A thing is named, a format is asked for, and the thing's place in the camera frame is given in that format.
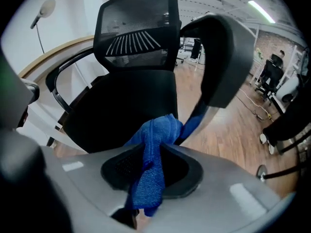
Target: ceiling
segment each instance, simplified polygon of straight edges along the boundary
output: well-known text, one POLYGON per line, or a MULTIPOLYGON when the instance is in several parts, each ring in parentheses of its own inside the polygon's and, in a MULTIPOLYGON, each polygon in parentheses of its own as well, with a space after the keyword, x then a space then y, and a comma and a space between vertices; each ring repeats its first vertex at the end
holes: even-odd
POLYGON ((179 15, 183 26, 189 23, 193 17, 210 11, 230 15, 251 28, 262 25, 265 28, 273 27, 301 37, 300 31, 296 28, 295 22, 282 0, 254 0, 273 18, 275 24, 269 23, 265 17, 248 4, 249 1, 251 0, 178 0, 179 15))

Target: floor lamp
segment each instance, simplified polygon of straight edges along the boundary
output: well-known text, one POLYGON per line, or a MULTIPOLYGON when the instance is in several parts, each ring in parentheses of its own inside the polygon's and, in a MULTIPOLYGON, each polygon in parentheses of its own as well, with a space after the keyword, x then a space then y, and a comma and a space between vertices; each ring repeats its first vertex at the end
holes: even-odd
POLYGON ((44 50, 43 50, 43 47, 42 47, 41 38, 40 38, 40 34, 39 34, 37 23, 38 23, 38 21, 40 20, 41 17, 43 17, 43 18, 49 17, 53 13, 53 11, 55 9, 55 5, 56 5, 55 0, 46 0, 42 4, 38 15, 35 17, 34 21, 32 22, 32 24, 30 26, 31 29, 33 29, 34 27, 36 27, 36 29, 37 29, 37 34, 38 34, 39 42, 40 42, 41 49, 42 49, 43 53, 44 53, 44 50))

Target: blue cloth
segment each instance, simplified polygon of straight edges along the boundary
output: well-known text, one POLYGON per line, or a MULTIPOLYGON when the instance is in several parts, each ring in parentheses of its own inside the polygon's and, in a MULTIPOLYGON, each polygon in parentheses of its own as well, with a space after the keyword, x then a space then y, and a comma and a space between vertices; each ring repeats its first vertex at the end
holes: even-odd
POLYGON ((133 184, 130 199, 132 209, 144 209, 146 216, 153 216, 162 203, 165 188, 160 155, 160 144, 172 144, 179 137, 183 124, 172 114, 145 122, 125 144, 145 143, 142 175, 133 184))

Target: wooden handrail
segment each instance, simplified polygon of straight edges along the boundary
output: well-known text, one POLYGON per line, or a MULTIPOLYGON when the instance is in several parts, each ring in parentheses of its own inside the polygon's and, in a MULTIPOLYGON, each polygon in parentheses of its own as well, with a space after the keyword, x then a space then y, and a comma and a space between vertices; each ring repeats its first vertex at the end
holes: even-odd
POLYGON ((33 72, 34 70, 36 70, 41 64, 43 64, 44 62, 46 62, 47 60, 51 59, 52 57, 54 57, 55 55, 57 55, 59 52, 62 52, 68 48, 71 48, 75 45, 87 42, 87 41, 92 41, 94 39, 93 35, 89 35, 89 36, 85 36, 85 37, 81 37, 69 42, 66 42, 48 52, 46 52, 45 54, 41 55, 39 58, 35 59, 34 61, 32 61, 28 66, 26 66, 19 74, 18 76, 20 78, 26 78, 26 76, 28 76, 31 72, 33 72))

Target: fluorescent light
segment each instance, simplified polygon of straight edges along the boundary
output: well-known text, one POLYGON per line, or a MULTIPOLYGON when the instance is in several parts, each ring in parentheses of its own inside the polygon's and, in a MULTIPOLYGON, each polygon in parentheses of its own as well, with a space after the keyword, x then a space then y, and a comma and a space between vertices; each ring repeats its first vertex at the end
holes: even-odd
POLYGON ((248 2, 250 5, 252 5, 255 9, 257 9, 269 22, 275 23, 275 21, 269 16, 269 14, 261 8, 256 2, 254 1, 249 1, 248 2))

